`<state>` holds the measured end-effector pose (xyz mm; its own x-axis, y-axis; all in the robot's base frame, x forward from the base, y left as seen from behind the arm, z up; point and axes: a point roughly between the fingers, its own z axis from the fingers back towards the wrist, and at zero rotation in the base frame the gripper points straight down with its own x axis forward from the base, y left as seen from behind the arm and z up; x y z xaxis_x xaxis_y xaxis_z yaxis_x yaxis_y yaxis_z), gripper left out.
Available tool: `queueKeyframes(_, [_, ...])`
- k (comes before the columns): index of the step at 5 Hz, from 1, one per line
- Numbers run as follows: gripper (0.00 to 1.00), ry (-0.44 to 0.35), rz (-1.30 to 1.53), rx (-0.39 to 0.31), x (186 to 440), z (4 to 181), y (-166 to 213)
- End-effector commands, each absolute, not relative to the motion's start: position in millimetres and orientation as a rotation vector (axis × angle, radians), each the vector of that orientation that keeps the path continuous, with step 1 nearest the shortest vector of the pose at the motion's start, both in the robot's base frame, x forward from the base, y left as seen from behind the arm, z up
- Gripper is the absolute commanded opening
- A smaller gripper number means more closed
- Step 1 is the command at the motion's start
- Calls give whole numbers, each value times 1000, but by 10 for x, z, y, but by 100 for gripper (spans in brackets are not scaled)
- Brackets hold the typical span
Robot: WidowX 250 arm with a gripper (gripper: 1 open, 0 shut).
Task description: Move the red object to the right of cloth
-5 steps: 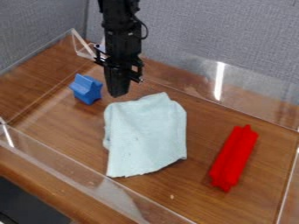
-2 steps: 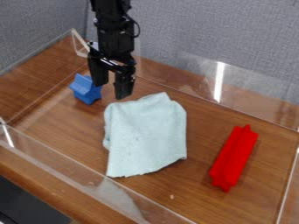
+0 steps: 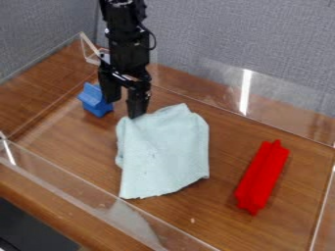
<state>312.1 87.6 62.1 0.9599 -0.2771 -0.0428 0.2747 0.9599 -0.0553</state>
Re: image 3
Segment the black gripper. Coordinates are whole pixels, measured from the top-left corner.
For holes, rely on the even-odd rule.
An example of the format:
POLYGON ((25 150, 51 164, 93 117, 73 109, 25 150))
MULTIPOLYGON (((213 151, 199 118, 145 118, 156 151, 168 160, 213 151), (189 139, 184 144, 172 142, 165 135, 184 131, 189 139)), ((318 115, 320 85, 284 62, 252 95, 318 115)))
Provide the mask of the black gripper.
POLYGON ((148 52, 109 54, 109 63, 100 62, 99 82, 103 99, 112 103, 121 98, 121 87, 128 88, 127 111, 135 119, 147 113, 151 99, 151 74, 148 52))

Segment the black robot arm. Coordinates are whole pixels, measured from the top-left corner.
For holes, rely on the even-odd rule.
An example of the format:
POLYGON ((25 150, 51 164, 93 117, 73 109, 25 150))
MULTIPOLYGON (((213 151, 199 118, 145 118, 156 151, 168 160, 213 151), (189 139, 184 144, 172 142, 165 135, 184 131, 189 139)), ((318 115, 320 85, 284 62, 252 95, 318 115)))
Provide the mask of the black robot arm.
POLYGON ((99 81, 107 104, 121 98, 127 88, 128 117, 135 119, 147 113, 151 99, 151 74, 147 71, 152 32, 143 21, 147 5, 144 0, 100 0, 100 13, 105 21, 104 35, 108 40, 108 56, 100 55, 99 81))

